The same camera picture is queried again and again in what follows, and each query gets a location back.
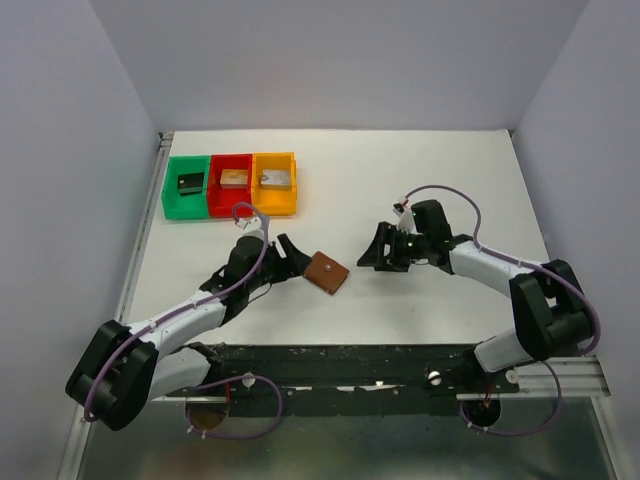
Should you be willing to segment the brown leather card holder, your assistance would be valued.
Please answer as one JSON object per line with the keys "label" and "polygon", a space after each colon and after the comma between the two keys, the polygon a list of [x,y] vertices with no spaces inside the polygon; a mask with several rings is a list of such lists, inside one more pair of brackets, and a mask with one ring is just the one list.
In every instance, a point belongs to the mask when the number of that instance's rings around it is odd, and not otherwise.
{"label": "brown leather card holder", "polygon": [[311,257],[310,264],[303,277],[329,295],[334,295],[347,280],[350,271],[326,254],[317,251]]}

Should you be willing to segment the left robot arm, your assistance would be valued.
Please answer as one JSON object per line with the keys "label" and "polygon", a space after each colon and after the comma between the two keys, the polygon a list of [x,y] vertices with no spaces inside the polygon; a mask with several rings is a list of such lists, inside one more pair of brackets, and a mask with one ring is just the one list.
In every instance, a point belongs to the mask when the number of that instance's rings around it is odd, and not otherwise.
{"label": "left robot arm", "polygon": [[311,261],[285,234],[274,242],[241,236],[227,262],[187,300],[131,325],[102,324],[72,371],[66,394],[91,421],[118,431],[154,397],[189,387],[214,393],[220,368],[188,342],[237,317],[260,287],[302,276]]}

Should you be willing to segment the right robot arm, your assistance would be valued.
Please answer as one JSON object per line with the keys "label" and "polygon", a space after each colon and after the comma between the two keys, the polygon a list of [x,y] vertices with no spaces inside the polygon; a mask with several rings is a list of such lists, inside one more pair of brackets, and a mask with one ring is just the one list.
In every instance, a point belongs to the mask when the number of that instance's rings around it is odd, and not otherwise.
{"label": "right robot arm", "polygon": [[449,275],[477,281],[511,301],[514,328],[478,343],[472,360],[460,367],[460,379],[480,392],[507,367],[544,361],[569,353],[596,333],[582,291],[564,261],[526,265],[497,258],[466,234],[451,231],[436,200],[395,206],[397,224],[381,222],[357,265],[376,271],[406,272],[421,261]]}

